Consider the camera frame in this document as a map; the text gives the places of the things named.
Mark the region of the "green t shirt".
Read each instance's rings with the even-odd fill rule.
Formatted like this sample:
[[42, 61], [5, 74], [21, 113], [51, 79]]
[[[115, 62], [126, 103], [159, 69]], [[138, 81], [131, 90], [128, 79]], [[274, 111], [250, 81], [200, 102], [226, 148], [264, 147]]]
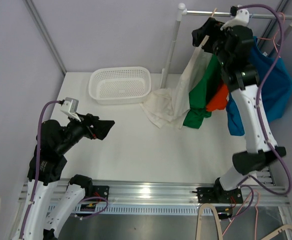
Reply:
[[221, 81], [221, 65], [215, 55], [208, 54], [196, 60], [197, 69], [193, 72], [194, 83], [189, 92], [190, 110], [183, 126], [199, 129], [205, 118], [212, 113], [206, 106], [217, 92]]

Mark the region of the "white t shirt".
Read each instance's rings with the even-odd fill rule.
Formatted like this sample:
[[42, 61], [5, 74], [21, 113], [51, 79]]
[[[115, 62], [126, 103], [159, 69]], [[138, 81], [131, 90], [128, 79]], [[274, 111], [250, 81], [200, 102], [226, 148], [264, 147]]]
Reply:
[[211, 59], [211, 53], [195, 48], [177, 86], [157, 89], [148, 95], [140, 105], [152, 124], [158, 128], [165, 125], [182, 128], [190, 110], [189, 92], [201, 81]]

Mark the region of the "orange t shirt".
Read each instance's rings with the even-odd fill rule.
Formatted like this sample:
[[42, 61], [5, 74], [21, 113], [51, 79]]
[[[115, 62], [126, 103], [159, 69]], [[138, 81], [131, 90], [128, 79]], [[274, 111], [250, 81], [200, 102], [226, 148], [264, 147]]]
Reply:
[[224, 110], [228, 104], [229, 91], [227, 86], [221, 82], [218, 85], [216, 93], [206, 105], [206, 111], [213, 112], [215, 110]]

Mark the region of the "beige plastic hanger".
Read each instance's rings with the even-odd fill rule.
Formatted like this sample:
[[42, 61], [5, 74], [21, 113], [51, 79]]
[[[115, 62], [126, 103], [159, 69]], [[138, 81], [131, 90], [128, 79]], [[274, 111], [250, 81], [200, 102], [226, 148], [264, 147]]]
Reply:
[[214, 14], [215, 14], [215, 12], [217, 11], [217, 7], [213, 10], [213, 12], [212, 12], [212, 14], [211, 14], [211, 18], [212, 18], [212, 20], [209, 20], [209, 22], [208, 22], [208, 26], [207, 26], [207, 29], [206, 29], [206, 35], [205, 35], [205, 37], [204, 37], [204, 39], [203, 39], [203, 41], [202, 41], [202, 46], [204, 46], [205, 44], [206, 44], [206, 42], [208, 41], [208, 39], [209, 39], [209, 36], [210, 36], [210, 32], [211, 32], [211, 28], [213, 27], [213, 25], [214, 25], [214, 21], [215, 21], [215, 18], [214, 18]]

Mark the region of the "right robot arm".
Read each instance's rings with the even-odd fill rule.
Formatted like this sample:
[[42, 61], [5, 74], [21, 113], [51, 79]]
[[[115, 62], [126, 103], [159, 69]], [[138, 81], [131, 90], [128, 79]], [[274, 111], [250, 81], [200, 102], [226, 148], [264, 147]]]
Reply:
[[266, 119], [257, 69], [249, 60], [255, 44], [253, 32], [243, 25], [225, 26], [209, 17], [192, 31], [193, 46], [215, 55], [221, 65], [222, 80], [235, 101], [245, 131], [246, 150], [233, 154], [233, 166], [214, 183], [213, 196], [222, 203], [231, 197], [251, 174], [261, 171], [287, 152], [278, 146]]

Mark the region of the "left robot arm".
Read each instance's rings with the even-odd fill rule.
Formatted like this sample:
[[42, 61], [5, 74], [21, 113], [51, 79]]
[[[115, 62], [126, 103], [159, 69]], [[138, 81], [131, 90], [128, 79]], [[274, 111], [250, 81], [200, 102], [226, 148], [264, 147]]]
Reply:
[[41, 124], [37, 146], [29, 163], [27, 196], [14, 240], [56, 240], [74, 208], [83, 200], [107, 199], [94, 194], [92, 179], [76, 174], [57, 206], [48, 207], [67, 163], [65, 154], [82, 138], [103, 140], [114, 126], [113, 120], [100, 120], [92, 114], [70, 119], [66, 126], [57, 120]]

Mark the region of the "blue t shirt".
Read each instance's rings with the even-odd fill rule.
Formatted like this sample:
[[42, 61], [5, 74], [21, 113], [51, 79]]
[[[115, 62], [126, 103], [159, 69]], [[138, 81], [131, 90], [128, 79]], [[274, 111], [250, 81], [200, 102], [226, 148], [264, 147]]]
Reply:
[[[274, 59], [263, 55], [255, 44], [251, 49], [250, 62], [256, 67], [259, 77], [262, 80], [273, 64]], [[261, 91], [262, 101], [269, 123], [283, 116], [291, 94], [292, 79], [283, 60], [279, 58]], [[229, 95], [226, 111], [230, 135], [243, 136], [245, 131], [240, 113], [231, 95]]]

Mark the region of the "beige hanger on floor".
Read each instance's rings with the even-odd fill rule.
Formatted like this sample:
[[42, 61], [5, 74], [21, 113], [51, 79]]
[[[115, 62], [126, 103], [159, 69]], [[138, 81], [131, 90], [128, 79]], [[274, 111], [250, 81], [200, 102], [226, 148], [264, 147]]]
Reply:
[[[204, 216], [204, 210], [210, 209], [213, 216]], [[196, 228], [196, 240], [222, 240], [221, 223], [216, 208], [210, 203], [199, 207]]]

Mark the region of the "pink hanger on floor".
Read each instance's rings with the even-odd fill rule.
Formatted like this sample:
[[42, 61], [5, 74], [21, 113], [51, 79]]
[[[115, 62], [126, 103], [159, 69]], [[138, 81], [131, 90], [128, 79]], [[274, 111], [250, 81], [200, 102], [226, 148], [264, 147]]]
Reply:
[[[259, 203], [260, 203], [261, 194], [260, 194], [260, 192], [257, 191], [257, 190], [254, 190], [254, 193], [257, 193], [257, 203], [255, 204], [256, 216], [255, 216], [255, 228], [254, 228], [254, 240], [256, 240], [256, 239], [257, 239], [258, 217], [259, 217], [258, 205], [259, 205]], [[237, 215], [240, 213], [240, 211], [241, 211], [243, 205], [248, 201], [248, 198], [249, 198], [251, 195], [252, 195], [252, 193], [250, 193], [250, 194], [248, 195], [248, 197], [245, 199], [244, 203], [243, 203], [242, 206], [239, 208], [239, 210], [238, 210], [238, 212], [236, 213], [235, 216], [237, 216]], [[232, 220], [230, 220], [230, 223], [228, 224], [228, 226], [226, 227], [226, 229], [223, 231], [222, 236], [225, 235], [225, 233], [227, 232], [227, 230], [229, 229], [229, 227], [231, 226], [231, 224], [232, 224]]]

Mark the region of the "beige hanger at corner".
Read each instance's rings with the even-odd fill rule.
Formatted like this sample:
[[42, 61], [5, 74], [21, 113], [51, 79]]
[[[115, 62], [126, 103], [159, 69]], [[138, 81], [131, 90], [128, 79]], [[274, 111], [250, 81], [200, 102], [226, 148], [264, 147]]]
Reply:
[[286, 232], [286, 231], [292, 231], [292, 225], [285, 224], [285, 225], [277, 228], [273, 232], [269, 233], [268, 235], [266, 235], [264, 238], [262, 238], [262, 240], [272, 240], [274, 237], [276, 237], [279, 234]]

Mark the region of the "metal clothes rack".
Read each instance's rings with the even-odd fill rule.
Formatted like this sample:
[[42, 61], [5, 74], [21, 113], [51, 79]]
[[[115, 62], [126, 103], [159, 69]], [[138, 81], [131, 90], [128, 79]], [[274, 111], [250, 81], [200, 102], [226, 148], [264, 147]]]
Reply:
[[[166, 82], [169, 75], [169, 69], [177, 41], [177, 36], [180, 28], [180, 24], [182, 21], [182, 16], [208, 16], [208, 17], [223, 17], [223, 18], [233, 18], [230, 12], [217, 12], [217, 11], [200, 11], [200, 10], [188, 10], [184, 3], [180, 3], [178, 5], [177, 17], [173, 28], [172, 39], [170, 43], [170, 48], [167, 56], [167, 60], [165, 63], [165, 67], [162, 69], [161, 74], [161, 88], [166, 87]], [[277, 22], [276, 17], [273, 14], [261, 14], [261, 13], [251, 13], [251, 19], [264, 19], [269, 20], [270, 22], [266, 25], [264, 32], [262, 33], [263, 38], [267, 38], [274, 31], [275, 24]], [[287, 15], [284, 13], [280, 14], [280, 18], [283, 21], [290, 21], [288, 28], [284, 32], [284, 36], [287, 37], [292, 31], [292, 14]]]

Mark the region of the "white plastic basket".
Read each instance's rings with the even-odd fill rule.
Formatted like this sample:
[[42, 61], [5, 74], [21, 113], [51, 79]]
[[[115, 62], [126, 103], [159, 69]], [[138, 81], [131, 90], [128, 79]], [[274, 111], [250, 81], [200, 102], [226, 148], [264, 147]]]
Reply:
[[101, 68], [88, 83], [90, 97], [101, 105], [141, 103], [151, 88], [150, 72], [141, 66]]

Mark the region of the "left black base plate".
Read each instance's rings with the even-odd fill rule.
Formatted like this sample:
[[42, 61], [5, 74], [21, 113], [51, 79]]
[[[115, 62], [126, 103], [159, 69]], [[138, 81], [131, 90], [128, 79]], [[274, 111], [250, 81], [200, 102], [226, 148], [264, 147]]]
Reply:
[[94, 185], [88, 190], [88, 194], [85, 195], [85, 198], [88, 197], [102, 197], [108, 199], [110, 187], [107, 185]]

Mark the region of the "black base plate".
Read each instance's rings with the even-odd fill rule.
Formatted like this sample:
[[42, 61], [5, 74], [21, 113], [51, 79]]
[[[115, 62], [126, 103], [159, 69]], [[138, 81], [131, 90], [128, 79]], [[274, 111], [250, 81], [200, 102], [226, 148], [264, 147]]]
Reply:
[[108, 199], [110, 187], [107, 185], [94, 185], [88, 190], [88, 194], [85, 195], [85, 198], [88, 197], [102, 197]]
[[198, 202], [201, 204], [242, 204], [243, 195], [237, 188], [233, 190], [222, 190], [216, 187], [198, 187], [196, 188]]

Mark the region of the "aluminium mounting rail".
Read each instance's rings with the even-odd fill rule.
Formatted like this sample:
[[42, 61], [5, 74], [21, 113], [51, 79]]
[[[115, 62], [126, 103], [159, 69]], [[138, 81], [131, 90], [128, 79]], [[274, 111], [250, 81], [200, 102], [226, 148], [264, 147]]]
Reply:
[[[62, 178], [54, 188], [48, 206], [43, 209], [50, 213], [61, 200], [69, 179]], [[133, 182], [133, 181], [114, 181], [114, 180], [92, 180], [93, 185], [109, 186], [108, 208], [103, 214], [128, 214], [128, 215], [195, 215], [197, 209], [203, 203], [198, 202], [196, 188], [213, 187], [212, 184], [198, 183], [162, 183], [162, 182]], [[272, 194], [261, 186], [252, 185], [251, 188], [261, 194], [259, 207], [289, 207], [290, 201], [287, 196]], [[241, 189], [243, 202], [251, 193], [248, 187]], [[81, 206], [88, 205], [90, 202], [77, 204], [74, 208], [75, 213], [90, 214], [102, 210], [106, 203], [102, 200], [96, 201], [93, 207]], [[257, 193], [255, 193], [253, 205], [257, 203]], [[216, 208], [239, 208], [243, 203], [211, 203]]]

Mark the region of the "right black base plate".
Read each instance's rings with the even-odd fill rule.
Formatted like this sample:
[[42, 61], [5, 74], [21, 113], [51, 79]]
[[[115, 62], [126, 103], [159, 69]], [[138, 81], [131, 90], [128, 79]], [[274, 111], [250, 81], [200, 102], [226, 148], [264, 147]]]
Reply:
[[242, 204], [243, 195], [237, 188], [233, 190], [222, 190], [216, 187], [198, 187], [196, 188], [198, 202], [201, 204]]

